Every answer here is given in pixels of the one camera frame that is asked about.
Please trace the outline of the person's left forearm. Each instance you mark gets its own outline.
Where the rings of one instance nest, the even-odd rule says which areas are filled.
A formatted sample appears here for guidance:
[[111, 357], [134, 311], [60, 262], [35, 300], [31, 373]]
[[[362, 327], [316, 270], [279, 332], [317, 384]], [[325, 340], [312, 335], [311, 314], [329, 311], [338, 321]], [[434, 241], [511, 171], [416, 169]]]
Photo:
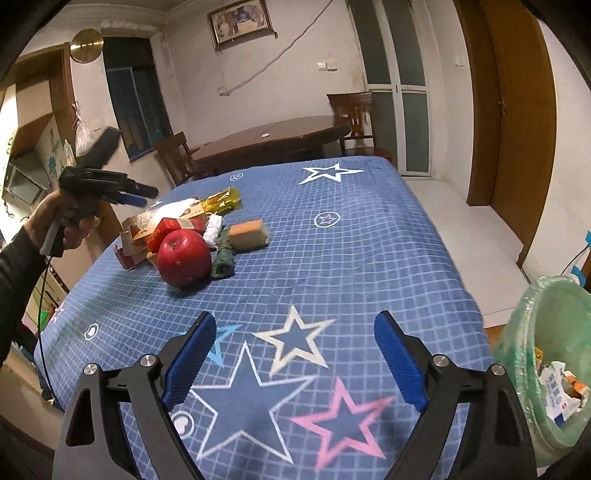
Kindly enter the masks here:
[[8, 357], [12, 342], [35, 347], [35, 336], [22, 319], [45, 266], [45, 257], [24, 228], [1, 251], [1, 363]]

